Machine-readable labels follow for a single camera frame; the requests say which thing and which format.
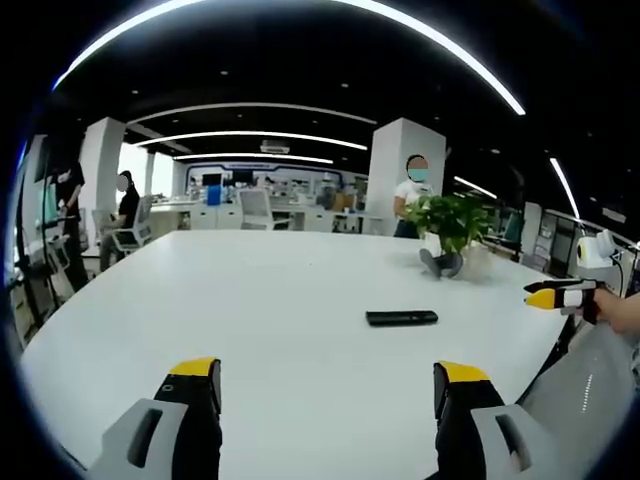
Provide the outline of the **person's right hand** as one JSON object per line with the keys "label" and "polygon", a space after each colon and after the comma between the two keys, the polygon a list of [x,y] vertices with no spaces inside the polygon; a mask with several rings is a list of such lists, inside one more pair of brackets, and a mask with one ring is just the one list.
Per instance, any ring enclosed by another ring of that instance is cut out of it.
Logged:
{"label": "person's right hand", "polygon": [[598,307],[598,320],[608,323],[622,334],[638,334],[640,329],[640,293],[622,298],[605,289],[597,289],[594,301]]}

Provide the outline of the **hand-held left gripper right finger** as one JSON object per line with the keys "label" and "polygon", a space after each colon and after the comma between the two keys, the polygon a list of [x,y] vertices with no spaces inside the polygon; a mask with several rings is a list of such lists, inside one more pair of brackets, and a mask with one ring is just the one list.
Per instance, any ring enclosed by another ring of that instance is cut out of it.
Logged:
{"label": "hand-held left gripper right finger", "polygon": [[433,365],[434,479],[564,479],[553,437],[521,406],[506,404],[480,369]]}

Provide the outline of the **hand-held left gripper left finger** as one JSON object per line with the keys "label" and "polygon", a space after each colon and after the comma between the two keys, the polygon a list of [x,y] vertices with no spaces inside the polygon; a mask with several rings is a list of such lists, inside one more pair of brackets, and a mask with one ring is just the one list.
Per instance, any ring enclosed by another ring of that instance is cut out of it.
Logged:
{"label": "hand-held left gripper left finger", "polygon": [[217,479],[222,447],[221,362],[174,366],[102,436],[91,479]]}

